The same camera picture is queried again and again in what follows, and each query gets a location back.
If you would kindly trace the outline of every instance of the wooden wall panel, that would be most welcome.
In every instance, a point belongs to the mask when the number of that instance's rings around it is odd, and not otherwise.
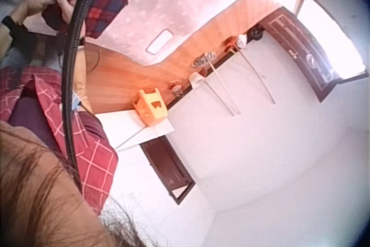
[[[195,71],[190,67],[194,59],[206,51],[223,51],[222,43],[231,35],[245,33],[280,5],[272,0],[237,0],[197,32],[192,34],[163,62],[141,66],[125,55],[87,45],[87,89],[95,113],[133,109],[132,102],[140,89],[157,87],[166,104],[173,100],[167,89],[173,80],[188,86],[188,77]]]

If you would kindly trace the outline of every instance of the black hose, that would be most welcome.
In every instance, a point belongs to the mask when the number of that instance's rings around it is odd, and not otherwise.
[[[68,26],[67,37],[64,47],[64,59],[62,67],[62,117],[66,151],[71,164],[73,179],[76,186],[82,192],[82,184],[77,167],[75,146],[73,143],[72,130],[72,93],[73,93],[73,72],[77,48],[80,41],[80,34],[83,22],[87,16],[88,7],[92,0],[77,0],[73,11],[71,23]]]

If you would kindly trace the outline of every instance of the wooden door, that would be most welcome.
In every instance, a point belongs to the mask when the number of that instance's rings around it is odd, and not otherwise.
[[[285,7],[264,18],[260,25],[289,53],[322,102],[338,84],[339,75],[316,38]]]

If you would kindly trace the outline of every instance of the white cup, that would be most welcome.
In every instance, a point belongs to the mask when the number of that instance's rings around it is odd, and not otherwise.
[[[193,72],[190,76],[189,76],[189,81],[190,81],[190,84],[191,84],[191,87],[193,89],[195,88],[198,88],[200,85],[202,85],[205,81],[205,77],[200,75],[198,72]]]

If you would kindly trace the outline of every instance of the orange container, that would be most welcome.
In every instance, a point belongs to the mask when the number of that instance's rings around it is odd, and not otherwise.
[[[139,100],[134,102],[134,107],[142,121],[149,127],[159,124],[168,115],[167,107],[158,88],[154,90],[154,93],[150,94],[140,90]]]

